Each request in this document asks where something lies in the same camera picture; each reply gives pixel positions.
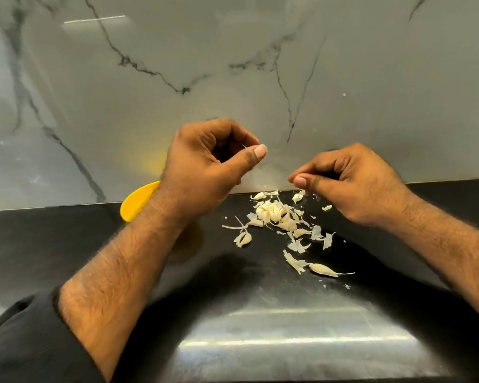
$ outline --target dark shirt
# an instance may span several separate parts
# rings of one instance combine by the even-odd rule
[[[105,383],[61,318],[58,291],[24,298],[0,316],[0,383]]]

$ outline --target yellow plastic bowl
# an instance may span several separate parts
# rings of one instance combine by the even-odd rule
[[[121,218],[125,222],[131,222],[147,204],[151,196],[156,193],[160,183],[161,181],[156,181],[130,193],[121,204]]]

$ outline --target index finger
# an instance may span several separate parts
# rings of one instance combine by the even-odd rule
[[[307,162],[307,164],[302,165],[297,170],[295,170],[289,178],[287,179],[290,183],[292,183],[296,176],[301,173],[310,173],[316,174],[319,172],[329,172],[330,170],[334,170],[334,166],[336,161],[344,157],[345,150],[339,149],[338,151],[330,151],[330,152],[323,152],[316,155],[311,161]]]
[[[212,119],[203,122],[202,127],[205,132],[213,134],[217,141],[232,138],[245,147],[260,144],[255,135],[230,118]]]

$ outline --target marble tile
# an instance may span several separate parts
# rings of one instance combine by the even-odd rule
[[[237,192],[357,141],[479,177],[479,0],[0,0],[0,208],[120,201],[216,117],[269,149]]]

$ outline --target black countertop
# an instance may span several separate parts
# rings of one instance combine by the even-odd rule
[[[479,180],[410,187],[479,227]],[[468,304],[396,238],[311,197],[300,204],[308,222],[337,231],[331,251],[313,244],[305,258],[355,275],[298,275],[282,256],[289,238],[266,228],[251,228],[252,243],[237,248],[238,232],[220,226],[236,225],[235,215],[245,222],[253,203],[231,195],[180,239],[114,380],[479,377],[479,316]],[[119,206],[0,211],[0,313],[69,278],[122,226]]]

